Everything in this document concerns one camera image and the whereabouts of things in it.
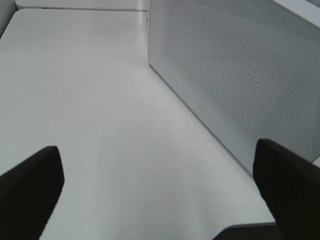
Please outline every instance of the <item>perforated metal panel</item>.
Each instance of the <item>perforated metal panel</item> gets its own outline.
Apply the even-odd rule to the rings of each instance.
[[[152,0],[148,58],[250,172],[259,138],[320,154],[320,29],[274,1]]]

